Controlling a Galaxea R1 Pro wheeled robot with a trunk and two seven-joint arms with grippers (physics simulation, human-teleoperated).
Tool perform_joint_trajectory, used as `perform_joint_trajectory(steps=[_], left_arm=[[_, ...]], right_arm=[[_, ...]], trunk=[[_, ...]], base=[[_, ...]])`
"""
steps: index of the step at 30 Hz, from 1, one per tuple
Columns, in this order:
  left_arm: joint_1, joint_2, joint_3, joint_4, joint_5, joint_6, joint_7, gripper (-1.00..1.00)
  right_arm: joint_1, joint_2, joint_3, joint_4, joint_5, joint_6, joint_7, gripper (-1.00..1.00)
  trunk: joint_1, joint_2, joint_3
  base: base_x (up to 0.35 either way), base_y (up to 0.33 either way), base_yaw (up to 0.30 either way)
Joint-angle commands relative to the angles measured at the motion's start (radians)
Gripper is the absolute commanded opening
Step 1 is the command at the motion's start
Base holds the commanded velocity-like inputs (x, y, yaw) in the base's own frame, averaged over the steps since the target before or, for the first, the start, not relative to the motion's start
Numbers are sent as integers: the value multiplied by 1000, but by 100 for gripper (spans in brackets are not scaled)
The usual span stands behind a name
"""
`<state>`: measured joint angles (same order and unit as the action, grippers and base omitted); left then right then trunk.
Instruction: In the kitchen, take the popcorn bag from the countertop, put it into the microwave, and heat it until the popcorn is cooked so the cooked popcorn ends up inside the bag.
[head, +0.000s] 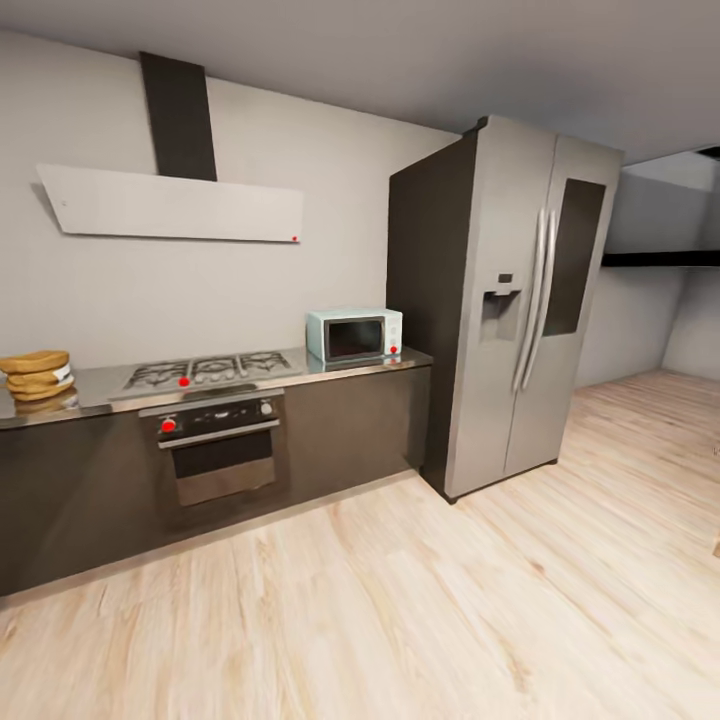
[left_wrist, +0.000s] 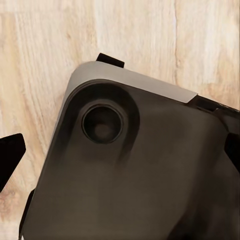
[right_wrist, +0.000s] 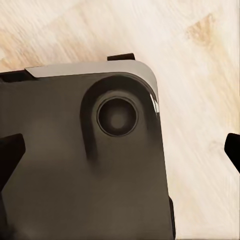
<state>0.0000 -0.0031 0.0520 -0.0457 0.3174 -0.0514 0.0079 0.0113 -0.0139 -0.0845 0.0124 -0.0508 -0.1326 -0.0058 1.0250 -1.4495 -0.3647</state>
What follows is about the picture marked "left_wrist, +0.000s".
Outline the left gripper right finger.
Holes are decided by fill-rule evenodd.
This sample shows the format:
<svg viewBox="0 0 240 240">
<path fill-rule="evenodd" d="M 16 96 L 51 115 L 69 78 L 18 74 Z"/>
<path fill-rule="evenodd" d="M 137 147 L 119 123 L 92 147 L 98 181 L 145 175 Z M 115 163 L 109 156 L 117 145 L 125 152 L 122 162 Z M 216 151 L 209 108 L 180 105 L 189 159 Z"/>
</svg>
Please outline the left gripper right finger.
<svg viewBox="0 0 240 240">
<path fill-rule="evenodd" d="M 227 135 L 224 151 L 240 173 L 240 135 L 229 133 Z"/>
</svg>

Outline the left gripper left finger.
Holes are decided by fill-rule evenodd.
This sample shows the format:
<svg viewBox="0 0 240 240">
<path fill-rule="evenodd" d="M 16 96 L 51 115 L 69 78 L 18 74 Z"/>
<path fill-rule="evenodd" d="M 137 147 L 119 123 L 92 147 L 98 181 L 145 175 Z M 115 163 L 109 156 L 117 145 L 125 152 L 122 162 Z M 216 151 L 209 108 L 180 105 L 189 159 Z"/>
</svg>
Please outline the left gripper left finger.
<svg viewBox="0 0 240 240">
<path fill-rule="evenodd" d="M 21 133 L 0 138 L 0 193 L 26 152 Z"/>
</svg>

